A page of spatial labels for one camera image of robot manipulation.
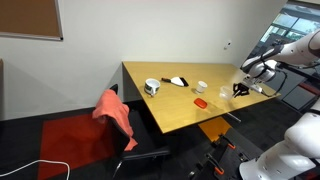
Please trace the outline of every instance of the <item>red towel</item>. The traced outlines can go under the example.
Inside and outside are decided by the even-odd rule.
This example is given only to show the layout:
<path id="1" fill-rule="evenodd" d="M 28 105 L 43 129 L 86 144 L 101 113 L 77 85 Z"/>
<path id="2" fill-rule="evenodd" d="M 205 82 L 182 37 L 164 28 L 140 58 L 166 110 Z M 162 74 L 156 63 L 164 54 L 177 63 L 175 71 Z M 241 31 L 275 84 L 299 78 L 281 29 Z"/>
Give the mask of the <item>red towel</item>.
<path id="1" fill-rule="evenodd" d="M 123 104 L 118 95 L 113 90 L 106 90 L 100 97 L 96 109 L 93 111 L 93 119 L 98 119 L 100 123 L 105 123 L 105 116 L 114 118 L 119 126 L 129 135 L 130 141 L 125 151 L 130 151 L 138 143 L 132 138 L 133 130 L 130 126 L 129 119 L 129 108 Z"/>

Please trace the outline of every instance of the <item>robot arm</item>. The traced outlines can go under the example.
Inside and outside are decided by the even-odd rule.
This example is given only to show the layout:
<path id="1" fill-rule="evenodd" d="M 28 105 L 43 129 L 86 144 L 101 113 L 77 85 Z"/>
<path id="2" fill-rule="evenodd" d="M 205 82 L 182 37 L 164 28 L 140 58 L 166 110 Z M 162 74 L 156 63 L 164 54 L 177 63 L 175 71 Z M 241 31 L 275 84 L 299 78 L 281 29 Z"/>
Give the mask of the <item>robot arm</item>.
<path id="1" fill-rule="evenodd" d="M 275 76 L 275 63 L 308 64 L 320 58 L 320 30 L 300 40 L 278 46 L 262 56 L 248 59 L 241 69 L 248 77 L 239 83 L 259 93 L 256 82 L 269 81 Z M 241 90 L 234 92 L 241 95 Z M 299 121 L 285 132 L 284 140 L 259 158 L 239 167 L 244 180 L 290 179 L 320 164 L 320 100 Z"/>
<path id="2" fill-rule="evenodd" d="M 262 93 L 257 83 L 272 80 L 278 62 L 294 65 L 307 65 L 320 58 L 320 29 L 296 42 L 278 45 L 266 53 L 247 59 L 241 70 L 247 74 L 245 79 L 234 85 L 234 97 L 246 95 L 249 89 Z"/>

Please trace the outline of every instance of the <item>wooden table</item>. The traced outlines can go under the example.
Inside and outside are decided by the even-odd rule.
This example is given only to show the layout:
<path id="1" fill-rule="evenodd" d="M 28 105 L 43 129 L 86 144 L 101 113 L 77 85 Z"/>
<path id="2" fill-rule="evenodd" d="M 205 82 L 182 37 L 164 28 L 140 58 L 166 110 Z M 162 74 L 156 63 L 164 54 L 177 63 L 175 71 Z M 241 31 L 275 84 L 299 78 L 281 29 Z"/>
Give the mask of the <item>wooden table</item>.
<path id="1" fill-rule="evenodd" d="M 239 68 L 231 64 L 166 63 L 166 62 L 123 62 L 134 84 L 147 104 L 162 133 L 167 133 L 188 125 L 196 124 L 222 114 L 265 101 L 269 98 L 250 91 L 249 96 L 239 96 L 229 101 L 219 97 L 220 87 L 235 83 L 239 79 Z M 155 97 L 144 91 L 147 78 L 159 81 L 162 77 L 184 77 L 189 87 L 179 87 L 161 82 Z M 204 81 L 208 87 L 202 94 L 194 92 L 198 81 Z M 261 84 L 267 94 L 274 90 Z M 201 98 L 208 103 L 205 109 L 196 106 L 193 101 Z"/>

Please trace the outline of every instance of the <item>bulletin board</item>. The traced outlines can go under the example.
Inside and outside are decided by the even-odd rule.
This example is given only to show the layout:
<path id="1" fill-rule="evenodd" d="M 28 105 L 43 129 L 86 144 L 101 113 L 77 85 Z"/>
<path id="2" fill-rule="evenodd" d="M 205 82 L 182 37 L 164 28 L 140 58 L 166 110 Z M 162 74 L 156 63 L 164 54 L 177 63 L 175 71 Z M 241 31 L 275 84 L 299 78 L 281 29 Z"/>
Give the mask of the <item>bulletin board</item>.
<path id="1" fill-rule="evenodd" d="M 63 40 L 58 0 L 0 0 L 0 35 Z"/>

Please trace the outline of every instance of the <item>white wall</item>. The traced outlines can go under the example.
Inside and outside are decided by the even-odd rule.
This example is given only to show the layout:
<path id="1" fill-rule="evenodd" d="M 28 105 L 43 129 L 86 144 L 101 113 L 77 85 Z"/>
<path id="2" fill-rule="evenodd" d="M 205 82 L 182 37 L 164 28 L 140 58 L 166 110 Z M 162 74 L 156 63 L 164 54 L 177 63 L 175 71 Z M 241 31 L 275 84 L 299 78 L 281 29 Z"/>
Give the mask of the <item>white wall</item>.
<path id="1" fill-rule="evenodd" d="M 59 0 L 63 42 L 0 38 L 2 119 L 93 107 L 105 88 L 122 87 L 122 60 L 239 66 L 285 3 Z"/>

